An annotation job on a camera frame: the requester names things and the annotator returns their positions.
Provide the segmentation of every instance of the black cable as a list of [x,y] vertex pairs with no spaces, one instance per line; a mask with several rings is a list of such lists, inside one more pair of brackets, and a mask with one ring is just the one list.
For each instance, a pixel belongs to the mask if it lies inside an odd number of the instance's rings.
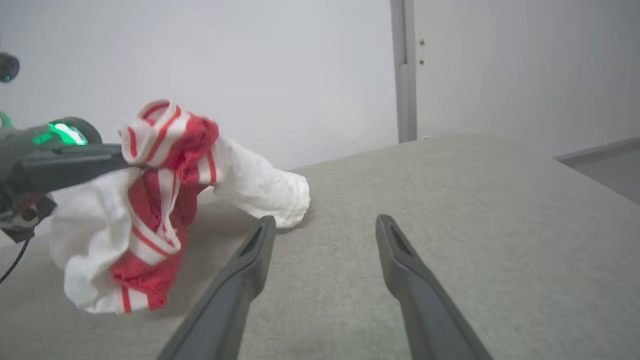
[[11,264],[9,270],[7,270],[4,275],[2,275],[2,278],[0,278],[0,284],[11,274],[15,266],[18,265],[18,262],[20,261],[20,259],[22,259],[24,251],[27,249],[27,245],[29,245],[29,241],[31,241],[31,239],[24,240],[24,245],[22,246],[22,249],[20,249],[20,254],[18,254],[17,258],[15,258],[15,261],[13,262],[13,264]]

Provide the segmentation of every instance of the striped towel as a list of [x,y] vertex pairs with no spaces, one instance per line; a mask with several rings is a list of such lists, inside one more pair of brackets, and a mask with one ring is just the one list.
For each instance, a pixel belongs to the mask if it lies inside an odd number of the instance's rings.
[[302,220],[304,177],[283,172],[221,136],[216,123],[170,101],[148,104],[121,131],[132,165],[56,194],[51,254],[65,270],[65,293],[91,313],[129,313],[166,304],[198,193],[216,195],[278,227]]

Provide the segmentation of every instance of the red fabric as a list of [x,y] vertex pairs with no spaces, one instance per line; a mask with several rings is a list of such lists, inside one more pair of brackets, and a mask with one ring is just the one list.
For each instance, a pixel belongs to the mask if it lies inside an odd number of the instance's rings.
[[[166,304],[167,293],[175,281],[184,248],[187,244],[187,226],[193,222],[196,215],[197,195],[207,186],[198,184],[197,163],[204,156],[211,155],[209,149],[218,138],[218,127],[214,122],[205,118],[196,117],[193,114],[189,115],[184,134],[172,144],[169,155],[161,165],[163,168],[172,169],[180,181],[179,193],[175,207],[171,212],[170,220],[171,225],[176,229],[181,247],[176,254],[168,256],[156,265],[150,265],[131,251],[127,251],[111,266],[109,271],[112,278],[123,286],[122,296],[125,312],[131,310],[127,288],[146,294],[149,309],[151,310],[162,308]],[[172,119],[175,120],[178,116],[180,116],[179,108],[177,116],[174,115]],[[170,124],[171,121],[168,121],[163,126],[152,152],[147,157],[147,161],[150,161],[159,146],[163,145],[163,135]],[[129,188],[129,201],[132,210],[144,222],[146,227],[154,233],[163,223],[161,196],[157,169],[145,171]],[[136,232],[135,227],[132,229],[132,233],[142,241],[145,241],[144,235],[139,230]],[[159,248],[154,244],[147,243],[147,245],[150,245],[159,254],[167,256],[167,253],[158,250]]]
[[161,167],[175,171],[182,184],[197,184],[200,179],[198,161],[210,153],[219,134],[215,122],[189,113],[184,135],[173,143]]

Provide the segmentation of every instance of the gray carpet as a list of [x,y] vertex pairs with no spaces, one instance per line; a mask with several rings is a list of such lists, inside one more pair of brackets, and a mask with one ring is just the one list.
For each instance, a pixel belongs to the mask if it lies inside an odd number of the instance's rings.
[[[379,213],[396,219],[495,360],[640,354],[640,206],[596,181],[487,136],[300,172],[311,208],[276,238],[240,360],[410,359],[382,278]],[[168,305],[125,316],[75,309],[49,244],[36,241],[0,287],[0,359],[155,358],[253,221],[202,206]],[[17,251],[0,251],[0,268]]]

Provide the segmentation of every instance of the white cloth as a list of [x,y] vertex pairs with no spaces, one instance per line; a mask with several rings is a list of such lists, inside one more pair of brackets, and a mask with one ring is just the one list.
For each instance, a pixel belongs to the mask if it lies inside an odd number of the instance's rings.
[[[185,126],[182,125],[181,130],[172,133],[183,119],[180,109],[172,103],[167,103],[168,106],[154,113],[153,109],[157,104],[158,102],[151,103],[141,111],[141,114],[148,113],[151,108],[151,121],[146,120],[144,124],[139,121],[121,132],[123,155],[129,163],[142,163],[138,159],[146,157],[148,160],[152,158],[150,160],[153,165],[159,166],[164,158],[159,159],[158,156],[166,157],[170,152],[167,147],[176,142],[176,138],[172,137],[175,135],[179,138],[183,136],[180,131],[185,132]],[[168,117],[167,114],[176,109],[175,121],[170,125],[166,121],[163,122],[163,119],[166,120]],[[194,117],[190,113],[182,114],[185,117]],[[169,130],[158,136],[162,133],[158,131],[161,127],[169,127]],[[138,142],[136,143],[135,139],[132,142],[128,135],[137,138]],[[149,144],[158,141],[162,144],[151,150]],[[147,156],[149,151],[156,154],[155,157]],[[281,228],[293,227],[302,220],[310,203],[308,183],[303,176],[273,168],[269,161],[224,136],[218,137],[210,154],[215,160],[214,172],[208,167],[212,164],[211,159],[207,162],[203,158],[198,162],[198,183],[211,184],[217,197],[255,217],[273,215],[276,225]],[[162,214],[165,219],[163,221],[167,221],[163,222],[162,228],[165,224],[170,228],[164,232],[158,229],[157,233],[154,233],[145,227],[138,231],[137,235],[135,231],[132,233],[136,224],[139,227],[144,226],[140,225],[128,195],[130,186],[143,173],[138,168],[108,173],[54,195],[58,208],[49,221],[51,255],[54,262],[65,271],[64,287],[67,297],[79,309],[90,313],[120,314],[150,307],[152,304],[150,295],[147,297],[148,294],[140,289],[123,286],[113,278],[109,269],[122,258],[126,258],[126,254],[133,254],[148,266],[156,266],[180,250],[180,242],[172,241],[177,239],[176,230],[168,222],[177,195],[171,193],[171,186],[163,187],[162,171],[164,170],[158,171],[160,196],[164,199],[165,193],[169,194],[169,201],[162,201]],[[176,189],[175,179],[178,176],[170,173],[170,179],[174,180]],[[140,232],[146,236],[142,245],[139,239]],[[153,249],[162,247],[162,253],[166,256],[158,256],[156,253],[152,254],[155,257],[146,255],[149,250],[145,244]]]

